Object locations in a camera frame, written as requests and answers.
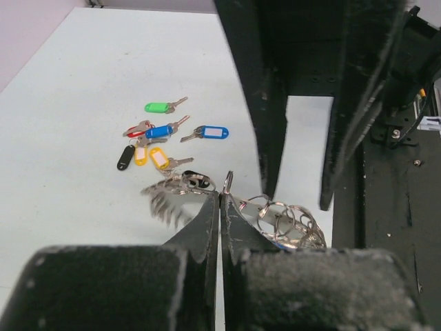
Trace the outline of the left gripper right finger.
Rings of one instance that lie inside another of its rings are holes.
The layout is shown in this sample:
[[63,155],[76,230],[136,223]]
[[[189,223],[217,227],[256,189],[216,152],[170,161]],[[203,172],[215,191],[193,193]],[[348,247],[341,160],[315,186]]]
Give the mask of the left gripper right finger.
[[429,330],[385,250],[280,250],[220,196],[227,330]]

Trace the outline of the round metal keyring disc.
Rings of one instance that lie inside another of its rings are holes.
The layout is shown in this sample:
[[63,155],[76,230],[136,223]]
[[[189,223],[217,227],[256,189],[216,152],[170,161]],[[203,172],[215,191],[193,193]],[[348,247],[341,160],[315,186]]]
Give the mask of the round metal keyring disc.
[[[203,200],[216,189],[210,179],[210,187],[201,189],[189,184],[183,173],[171,172],[164,180],[141,190],[150,203],[152,216],[175,228],[187,225],[192,216],[184,205]],[[301,205],[288,205],[272,201],[267,195],[241,199],[233,197],[232,202],[240,216],[272,243],[282,241],[297,248],[326,248],[325,236],[312,213]]]

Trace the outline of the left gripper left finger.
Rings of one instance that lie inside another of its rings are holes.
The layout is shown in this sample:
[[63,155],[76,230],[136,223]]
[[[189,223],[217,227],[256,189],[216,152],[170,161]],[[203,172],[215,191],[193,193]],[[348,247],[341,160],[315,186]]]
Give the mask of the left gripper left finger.
[[2,330],[213,330],[219,198],[162,245],[68,245],[37,251]]

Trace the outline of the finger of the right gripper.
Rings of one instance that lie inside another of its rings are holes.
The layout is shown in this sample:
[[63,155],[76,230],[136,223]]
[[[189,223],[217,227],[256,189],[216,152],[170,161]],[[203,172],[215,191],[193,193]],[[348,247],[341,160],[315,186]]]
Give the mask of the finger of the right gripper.
[[254,128],[262,192],[276,192],[287,128],[287,90],[275,63],[264,1],[215,1]]
[[347,162],[379,115],[405,1],[347,1],[338,87],[329,115],[320,209],[328,210]]

